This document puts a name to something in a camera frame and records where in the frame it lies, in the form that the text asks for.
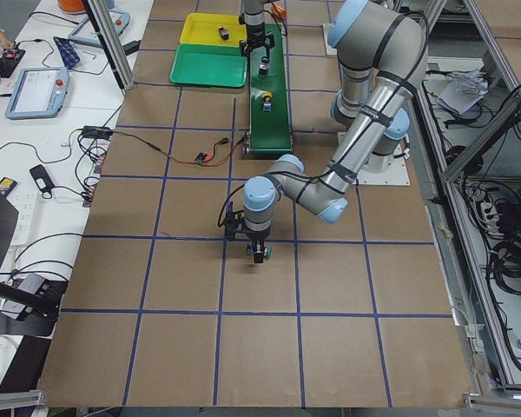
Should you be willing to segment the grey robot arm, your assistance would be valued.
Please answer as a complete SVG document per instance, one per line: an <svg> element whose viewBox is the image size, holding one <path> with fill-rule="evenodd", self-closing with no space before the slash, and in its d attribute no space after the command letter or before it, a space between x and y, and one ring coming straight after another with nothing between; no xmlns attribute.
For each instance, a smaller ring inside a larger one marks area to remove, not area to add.
<svg viewBox="0 0 521 417"><path fill-rule="evenodd" d="M336 49L341 71L331 115L347 131L322 174L305 176L300 159L287 154L245 182L243 210L227 212L224 227L228 239L238 233L248 237L254 262L271 255L265 240L274 206L283 196L324 222L339 220L347 206L347 188L424 78L430 29L425 14L414 20L372 1L341 5L327 43Z"/></svg>
<svg viewBox="0 0 521 417"><path fill-rule="evenodd" d="M276 23L283 20L272 1L244 0L241 2L238 23L245 26L246 39L240 40L239 48L242 56L250 56L254 50L264 48L265 54L262 60L264 63L270 63L270 52L275 46L275 39L274 34L266 29L264 17L266 12Z"/></svg>

